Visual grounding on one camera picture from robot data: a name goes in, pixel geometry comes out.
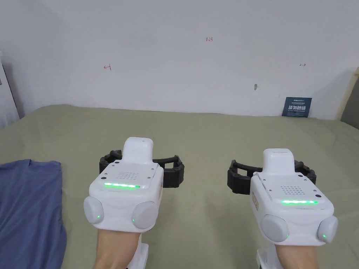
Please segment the person's left hand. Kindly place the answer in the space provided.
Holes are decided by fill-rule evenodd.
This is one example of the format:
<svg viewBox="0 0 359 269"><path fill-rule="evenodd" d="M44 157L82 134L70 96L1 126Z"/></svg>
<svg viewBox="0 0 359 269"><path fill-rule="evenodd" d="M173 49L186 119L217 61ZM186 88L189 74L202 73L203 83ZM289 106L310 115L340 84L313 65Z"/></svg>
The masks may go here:
<svg viewBox="0 0 359 269"><path fill-rule="evenodd" d="M126 269L132 261L140 233L99 229L94 269Z"/></svg>

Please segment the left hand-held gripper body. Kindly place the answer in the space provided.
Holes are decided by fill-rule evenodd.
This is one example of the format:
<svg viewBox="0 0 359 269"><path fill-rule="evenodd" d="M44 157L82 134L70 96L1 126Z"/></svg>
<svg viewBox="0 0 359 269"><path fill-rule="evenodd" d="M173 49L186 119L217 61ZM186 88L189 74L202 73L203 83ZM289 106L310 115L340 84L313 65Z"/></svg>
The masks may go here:
<svg viewBox="0 0 359 269"><path fill-rule="evenodd" d="M145 233L156 223L164 169L153 161L153 141L126 139L122 159L110 163L91 183L84 200L87 220L95 228Z"/></svg>

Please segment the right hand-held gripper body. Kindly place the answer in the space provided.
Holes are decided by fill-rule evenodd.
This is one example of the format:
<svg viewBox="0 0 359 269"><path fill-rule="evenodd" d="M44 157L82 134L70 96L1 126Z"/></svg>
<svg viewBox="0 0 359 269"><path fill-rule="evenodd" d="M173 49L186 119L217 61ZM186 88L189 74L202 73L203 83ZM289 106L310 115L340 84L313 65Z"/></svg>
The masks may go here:
<svg viewBox="0 0 359 269"><path fill-rule="evenodd" d="M301 172L289 149L266 149L251 178L251 208L269 245L257 251L260 269L281 269L275 246L322 246L333 241L338 219L330 200Z"/></svg>

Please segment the person's right hand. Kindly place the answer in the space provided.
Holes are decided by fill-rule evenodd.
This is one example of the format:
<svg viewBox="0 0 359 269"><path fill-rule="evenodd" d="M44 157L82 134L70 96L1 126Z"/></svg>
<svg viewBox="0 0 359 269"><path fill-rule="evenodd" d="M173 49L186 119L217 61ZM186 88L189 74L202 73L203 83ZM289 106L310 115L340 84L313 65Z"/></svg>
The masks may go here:
<svg viewBox="0 0 359 269"><path fill-rule="evenodd" d="M318 255L314 246L275 245L278 259L284 269L318 269Z"/></svg>

